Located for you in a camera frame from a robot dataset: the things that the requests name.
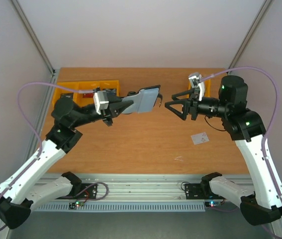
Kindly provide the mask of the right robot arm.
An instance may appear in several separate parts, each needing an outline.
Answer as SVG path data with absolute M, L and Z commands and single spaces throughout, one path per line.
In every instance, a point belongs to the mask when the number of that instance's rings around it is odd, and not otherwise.
M 198 115 L 217 117 L 224 130 L 240 150 L 248 167 L 254 189 L 243 187 L 227 180 L 218 172 L 205 175 L 201 179 L 202 194 L 207 199 L 218 195 L 236 205 L 246 221 L 253 225 L 263 225 L 276 221 L 282 216 L 282 183 L 273 165 L 268 144 L 262 142 L 266 133 L 258 113 L 247 108 L 248 86 L 239 76 L 225 76 L 221 79 L 218 98 L 204 97 L 198 87 L 172 95 L 172 101 L 165 108 L 182 120 L 190 115 L 196 120 Z

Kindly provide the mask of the card holder with clear sleeves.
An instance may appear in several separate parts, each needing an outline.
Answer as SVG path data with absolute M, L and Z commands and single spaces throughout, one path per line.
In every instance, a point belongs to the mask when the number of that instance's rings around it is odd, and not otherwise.
M 133 104 L 127 107 L 122 113 L 127 115 L 131 113 L 147 113 L 150 112 L 157 98 L 161 99 L 162 103 L 163 96 L 160 94 L 161 85 L 155 85 L 140 89 L 133 95 L 129 95 L 122 98 L 122 101 L 133 101 Z

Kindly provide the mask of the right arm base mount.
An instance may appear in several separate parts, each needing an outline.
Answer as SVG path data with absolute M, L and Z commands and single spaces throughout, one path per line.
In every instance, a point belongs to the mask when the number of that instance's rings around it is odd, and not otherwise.
M 181 189 L 185 192 L 187 200 L 220 200 L 224 199 L 220 195 L 214 194 L 211 191 L 209 182 L 216 177 L 220 177 L 222 174 L 218 172 L 210 173 L 201 178 L 200 183 L 183 182 Z

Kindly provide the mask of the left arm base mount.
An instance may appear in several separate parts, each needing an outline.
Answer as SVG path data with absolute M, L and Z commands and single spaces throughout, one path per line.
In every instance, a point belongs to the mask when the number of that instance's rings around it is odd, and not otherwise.
M 83 183 L 78 176 L 70 171 L 63 173 L 61 176 L 68 179 L 72 187 L 69 194 L 60 197 L 60 199 L 79 199 L 86 196 L 89 199 L 96 199 L 97 185 Z

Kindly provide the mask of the white card with red pattern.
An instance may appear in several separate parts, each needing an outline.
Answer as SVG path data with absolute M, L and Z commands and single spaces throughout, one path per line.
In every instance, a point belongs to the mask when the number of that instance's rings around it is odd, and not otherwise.
M 209 138 L 208 138 L 206 132 L 202 132 L 202 133 L 192 135 L 191 139 L 192 139 L 194 145 L 209 142 Z

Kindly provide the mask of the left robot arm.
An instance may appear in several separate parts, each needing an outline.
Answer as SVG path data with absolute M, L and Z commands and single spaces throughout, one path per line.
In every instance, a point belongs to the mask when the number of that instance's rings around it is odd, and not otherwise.
M 0 219 L 4 226 L 16 229 L 41 205 L 54 199 L 72 199 L 81 195 L 84 192 L 82 181 L 72 172 L 63 173 L 44 186 L 34 186 L 78 143 L 82 133 L 76 130 L 77 127 L 98 120 L 111 126 L 120 114 L 133 112 L 136 102 L 131 97 L 109 96 L 104 91 L 96 93 L 94 103 L 84 107 L 65 96 L 58 99 L 51 113 L 54 125 L 37 151 L 0 183 Z

